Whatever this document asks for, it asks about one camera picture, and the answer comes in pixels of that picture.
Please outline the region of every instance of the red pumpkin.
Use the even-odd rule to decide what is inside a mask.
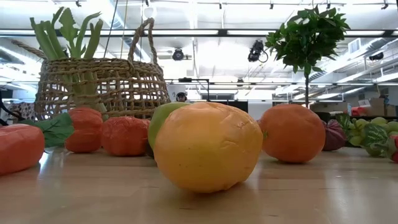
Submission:
[[[323,122],[326,129],[326,139],[323,151],[334,151],[346,144],[346,135],[337,120],[331,119],[328,124]]]
[[[98,150],[101,147],[101,113],[91,108],[75,108],[68,113],[75,131],[65,141],[65,148],[75,153]]]
[[[145,154],[148,124],[134,117],[110,118],[103,123],[101,142],[114,156],[140,156]]]
[[[1,126],[0,142],[0,175],[36,165],[44,152],[43,132],[35,126]]]

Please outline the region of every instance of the pumpkin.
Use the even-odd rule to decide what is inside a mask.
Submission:
[[[308,162],[325,145],[322,120],[301,105],[273,106],[262,115],[259,125],[263,150],[283,162]]]
[[[103,123],[101,142],[113,156],[141,156],[148,140],[148,122],[134,117],[110,118]]]
[[[65,141],[65,148],[75,153],[94,152],[101,147],[101,113],[91,108],[75,108],[69,115],[75,131]]]
[[[44,152],[43,132],[35,126],[1,126],[0,142],[0,175],[36,165]]]
[[[346,135],[337,120],[331,119],[327,124],[323,122],[323,125],[326,129],[326,139],[322,150],[334,151],[344,147],[346,144]]]
[[[246,112],[194,103],[170,113],[155,140],[159,170],[176,186],[199,193],[245,181],[261,152],[262,133]]]

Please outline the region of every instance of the orange fruit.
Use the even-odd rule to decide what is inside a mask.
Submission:
[[[259,121],[263,150],[284,162],[313,159],[325,145],[326,131],[317,114],[300,105],[277,105]]]
[[[194,103],[165,120],[154,154],[160,171],[175,185],[210,193],[245,181],[261,144],[260,127],[246,112],[220,103]]]

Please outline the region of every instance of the wooden table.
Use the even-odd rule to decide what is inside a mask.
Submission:
[[[398,223],[398,164],[361,149],[305,165],[262,154],[226,192],[174,187],[148,157],[45,154],[40,167],[0,177],[1,224]]]

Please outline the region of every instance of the potted tree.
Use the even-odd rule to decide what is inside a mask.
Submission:
[[[271,53],[276,50],[275,60],[282,59],[285,67],[293,66],[294,73],[299,68],[304,70],[307,107],[311,71],[322,71],[315,66],[322,57],[334,60],[332,55],[338,56],[334,51],[336,44],[344,40],[344,33],[350,29],[343,15],[338,14],[336,8],[321,13],[318,6],[304,9],[267,36],[265,46],[270,48]]]

